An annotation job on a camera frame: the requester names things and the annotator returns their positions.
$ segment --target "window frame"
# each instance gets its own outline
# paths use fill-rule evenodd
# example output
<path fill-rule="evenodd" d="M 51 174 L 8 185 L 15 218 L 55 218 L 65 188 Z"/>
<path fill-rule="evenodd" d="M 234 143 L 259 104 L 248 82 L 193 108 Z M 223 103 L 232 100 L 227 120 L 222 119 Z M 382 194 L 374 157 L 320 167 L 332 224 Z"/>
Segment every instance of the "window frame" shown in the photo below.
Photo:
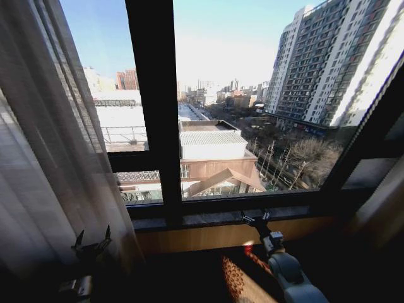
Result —
<path fill-rule="evenodd" d="M 303 217 L 347 215 L 363 205 L 376 189 L 343 189 L 357 164 L 362 159 L 402 155 L 402 142 L 386 141 L 384 137 L 404 110 L 404 102 L 386 102 L 401 91 L 403 55 L 320 189 L 182 201 L 173 4 L 163 1 L 155 9 L 150 1 L 126 0 L 126 8 L 150 150 L 108 153 L 108 157 L 113 172 L 159 170 L 163 195 L 163 204 L 127 206 L 132 219 L 163 218 L 168 229 L 176 229 L 186 227 L 184 216 L 201 213 L 217 215 L 282 207 L 289 209 L 288 215 L 281 216 L 284 220 L 295 218 L 294 209 L 307 206 Z M 150 22 L 151 11 L 153 20 L 158 20 L 155 23 Z M 156 90 L 164 92 L 164 100 L 156 98 Z"/>

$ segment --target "flat roof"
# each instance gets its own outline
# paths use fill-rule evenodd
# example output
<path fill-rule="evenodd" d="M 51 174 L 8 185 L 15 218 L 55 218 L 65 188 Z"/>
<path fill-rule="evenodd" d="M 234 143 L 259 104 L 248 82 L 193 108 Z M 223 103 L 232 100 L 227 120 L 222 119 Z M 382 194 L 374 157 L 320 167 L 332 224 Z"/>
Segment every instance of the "flat roof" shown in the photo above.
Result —
<path fill-rule="evenodd" d="M 181 146 L 245 143 L 235 131 L 186 131 L 180 133 Z"/>
<path fill-rule="evenodd" d="M 228 131 L 227 128 L 225 128 L 222 125 L 183 125 L 182 126 L 183 131 Z"/>

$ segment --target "blue sky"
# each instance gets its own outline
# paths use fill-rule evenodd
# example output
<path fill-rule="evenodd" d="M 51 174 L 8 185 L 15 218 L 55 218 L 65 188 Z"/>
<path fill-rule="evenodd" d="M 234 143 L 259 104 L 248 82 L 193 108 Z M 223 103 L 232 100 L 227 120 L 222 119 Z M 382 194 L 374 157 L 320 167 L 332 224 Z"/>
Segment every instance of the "blue sky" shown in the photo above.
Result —
<path fill-rule="evenodd" d="M 103 76 L 134 67 L 124 0 L 60 0 L 83 66 Z M 270 78 L 283 28 L 319 0 L 174 0 L 177 79 L 256 85 Z"/>

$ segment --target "white curtain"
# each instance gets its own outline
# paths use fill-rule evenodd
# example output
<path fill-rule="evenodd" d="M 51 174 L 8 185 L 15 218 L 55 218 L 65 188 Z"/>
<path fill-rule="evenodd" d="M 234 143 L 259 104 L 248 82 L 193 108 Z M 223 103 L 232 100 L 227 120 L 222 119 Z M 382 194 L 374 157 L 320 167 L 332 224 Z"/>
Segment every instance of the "white curtain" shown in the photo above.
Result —
<path fill-rule="evenodd" d="M 60 4 L 0 0 L 0 259 L 28 275 L 99 242 L 130 269 L 141 253 Z"/>

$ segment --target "wooden wall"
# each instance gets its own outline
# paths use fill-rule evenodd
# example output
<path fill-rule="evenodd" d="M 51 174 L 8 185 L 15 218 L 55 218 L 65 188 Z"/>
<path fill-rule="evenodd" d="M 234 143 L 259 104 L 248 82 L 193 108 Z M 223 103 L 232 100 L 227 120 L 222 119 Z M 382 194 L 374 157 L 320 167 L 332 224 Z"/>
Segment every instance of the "wooden wall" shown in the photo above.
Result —
<path fill-rule="evenodd" d="M 332 217 L 303 218 L 275 221 L 268 224 L 273 231 L 280 230 L 286 240 L 295 240 L 330 226 L 336 220 Z M 164 232 L 138 232 L 138 242 L 143 253 L 178 253 L 221 247 L 241 246 L 245 243 L 258 244 L 256 230 L 247 225 L 224 225 L 198 229 L 170 230 Z"/>

